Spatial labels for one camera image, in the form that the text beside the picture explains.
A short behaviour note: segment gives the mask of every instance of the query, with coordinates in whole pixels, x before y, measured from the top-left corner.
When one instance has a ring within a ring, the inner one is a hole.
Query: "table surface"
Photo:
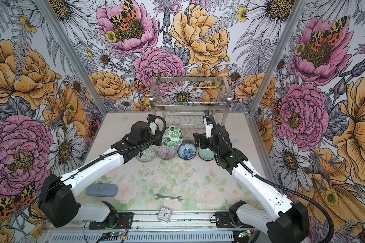
[[[99,128],[88,152],[91,161],[119,141],[136,121],[146,121],[146,113],[110,113]],[[221,114],[215,115],[221,120]],[[248,124],[243,113],[229,113],[226,120],[232,146],[244,153],[264,177]],[[114,197],[90,197],[85,190],[78,196],[81,201],[108,201],[117,210],[159,210],[166,206],[173,210],[222,210],[244,200],[255,208],[263,207],[251,192],[215,160],[204,161],[198,155],[185,161],[178,155],[168,161],[158,156],[149,163],[135,158],[108,172],[94,183],[112,183],[118,186]],[[182,196],[181,202],[170,199],[155,200],[154,194]]]

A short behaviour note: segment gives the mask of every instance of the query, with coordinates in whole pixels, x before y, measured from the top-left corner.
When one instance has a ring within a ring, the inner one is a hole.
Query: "floral table mat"
[[[134,158],[94,183],[116,184],[117,194],[91,197],[84,190],[79,199],[86,202],[105,200],[120,211],[159,210],[162,206],[173,210],[223,210],[239,200],[263,209],[251,192],[215,160],[204,161],[198,155],[188,161],[178,155],[168,161],[156,156],[146,164]],[[156,193],[182,196],[183,200],[155,200]]]

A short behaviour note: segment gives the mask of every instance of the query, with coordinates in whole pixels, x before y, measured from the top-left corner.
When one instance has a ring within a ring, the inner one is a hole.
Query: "dish rack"
[[[179,127],[185,140],[193,140],[194,133],[205,133],[205,110],[222,110],[225,124],[231,91],[226,77],[157,77],[149,100],[152,114],[160,112],[168,126]]]

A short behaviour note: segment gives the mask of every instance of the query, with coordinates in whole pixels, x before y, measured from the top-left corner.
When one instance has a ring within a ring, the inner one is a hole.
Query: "white clock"
[[[172,215],[172,210],[166,207],[161,207],[161,210],[158,212],[158,220],[168,223],[170,220],[170,216]]]

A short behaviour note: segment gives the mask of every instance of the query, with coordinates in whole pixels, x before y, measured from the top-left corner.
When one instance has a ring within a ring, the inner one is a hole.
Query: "double open-end wrench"
[[[160,195],[160,194],[155,194],[154,195],[155,196],[155,199],[156,200],[158,200],[158,199],[160,199],[160,198],[162,198],[162,199],[173,199],[173,200],[179,200],[180,202],[182,201],[182,196],[178,196],[178,197],[170,197],[170,196],[162,196],[162,195]]]

